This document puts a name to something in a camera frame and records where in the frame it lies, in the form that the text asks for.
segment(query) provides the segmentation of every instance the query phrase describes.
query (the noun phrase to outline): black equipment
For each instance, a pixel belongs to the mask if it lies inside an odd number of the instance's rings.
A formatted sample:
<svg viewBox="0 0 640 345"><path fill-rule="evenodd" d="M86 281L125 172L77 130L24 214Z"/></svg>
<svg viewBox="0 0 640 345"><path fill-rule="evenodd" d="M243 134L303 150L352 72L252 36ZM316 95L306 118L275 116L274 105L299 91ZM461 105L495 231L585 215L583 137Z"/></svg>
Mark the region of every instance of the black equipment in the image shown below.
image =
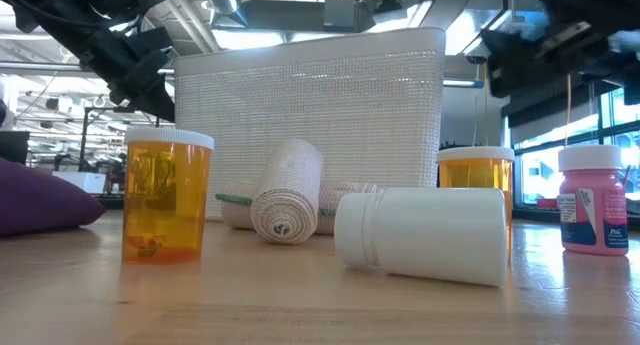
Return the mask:
<svg viewBox="0 0 640 345"><path fill-rule="evenodd" d="M158 74L173 43L164 28L140 32L147 11L165 0L2 1L13 6L20 30L41 26L104 79L115 104L129 100L128 106L174 121L173 100ZM110 29L126 23L121 31Z"/></svg>
<svg viewBox="0 0 640 345"><path fill-rule="evenodd" d="M514 92L580 73L625 88L640 103L640 0L540 0L550 23L536 40L486 31L491 93Z"/></svg>

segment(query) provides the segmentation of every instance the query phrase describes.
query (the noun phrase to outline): elastic bandage roll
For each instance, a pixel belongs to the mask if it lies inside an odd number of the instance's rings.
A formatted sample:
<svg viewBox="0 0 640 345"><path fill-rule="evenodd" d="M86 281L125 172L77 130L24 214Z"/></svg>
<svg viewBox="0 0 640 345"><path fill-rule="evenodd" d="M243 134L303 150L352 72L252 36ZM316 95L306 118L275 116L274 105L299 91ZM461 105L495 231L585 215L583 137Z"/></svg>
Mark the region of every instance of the elastic bandage roll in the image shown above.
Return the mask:
<svg viewBox="0 0 640 345"><path fill-rule="evenodd" d="M286 140L271 154L251 204L251 221L263 239L300 244L318 226L324 159L304 140Z"/></svg>
<svg viewBox="0 0 640 345"><path fill-rule="evenodd" d="M257 181L237 181L224 184L216 198L225 224L234 229L253 230L250 206ZM333 235L335 212L343 196L352 193L381 192L375 184L356 182L322 183L318 200L318 228L315 234Z"/></svg>

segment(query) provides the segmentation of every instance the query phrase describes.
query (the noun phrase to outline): pink medicine bottle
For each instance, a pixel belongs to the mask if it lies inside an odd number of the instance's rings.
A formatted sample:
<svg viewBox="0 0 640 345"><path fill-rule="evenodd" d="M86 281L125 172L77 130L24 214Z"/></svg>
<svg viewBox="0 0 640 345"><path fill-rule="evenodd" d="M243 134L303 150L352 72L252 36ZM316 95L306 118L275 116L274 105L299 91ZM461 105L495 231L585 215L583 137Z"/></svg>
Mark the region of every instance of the pink medicine bottle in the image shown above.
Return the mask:
<svg viewBox="0 0 640 345"><path fill-rule="evenodd" d="M577 146L558 153L564 173L558 208L562 246L596 255L625 255L629 250L627 203L618 180L622 152L615 145Z"/></svg>

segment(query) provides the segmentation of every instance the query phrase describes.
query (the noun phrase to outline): purple cushion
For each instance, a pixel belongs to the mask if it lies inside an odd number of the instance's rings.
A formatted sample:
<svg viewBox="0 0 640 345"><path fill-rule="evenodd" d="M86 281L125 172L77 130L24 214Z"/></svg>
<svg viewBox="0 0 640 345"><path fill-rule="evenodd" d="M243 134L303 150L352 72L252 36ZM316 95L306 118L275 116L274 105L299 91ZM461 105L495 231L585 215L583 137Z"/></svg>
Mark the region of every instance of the purple cushion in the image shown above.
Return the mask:
<svg viewBox="0 0 640 345"><path fill-rule="evenodd" d="M79 187L0 159L0 236L88 225L104 212Z"/></svg>

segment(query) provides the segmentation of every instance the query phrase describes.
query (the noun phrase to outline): white cap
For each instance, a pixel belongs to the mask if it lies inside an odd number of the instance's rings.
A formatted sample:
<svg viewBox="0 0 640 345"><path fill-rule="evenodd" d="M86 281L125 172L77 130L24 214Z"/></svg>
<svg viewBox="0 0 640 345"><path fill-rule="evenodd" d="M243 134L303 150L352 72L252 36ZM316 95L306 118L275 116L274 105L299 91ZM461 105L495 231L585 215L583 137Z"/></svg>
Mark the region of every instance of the white cap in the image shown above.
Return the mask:
<svg viewBox="0 0 640 345"><path fill-rule="evenodd" d="M161 129L161 128L131 128L124 136L124 142L157 141L177 144L202 146L213 150L213 138L194 131Z"/></svg>
<svg viewBox="0 0 640 345"><path fill-rule="evenodd" d="M465 159L502 159L515 160L513 149L500 146L467 146L441 150L438 161Z"/></svg>
<svg viewBox="0 0 640 345"><path fill-rule="evenodd" d="M558 169L598 170L621 169L622 149L617 145L573 146L558 153Z"/></svg>
<svg viewBox="0 0 640 345"><path fill-rule="evenodd" d="M355 267L371 267L378 265L374 256L367 254L369 246L363 231L364 216L367 203L372 196L380 194L354 193L347 194L341 200L336 210L333 238L336 253L345 263Z"/></svg>

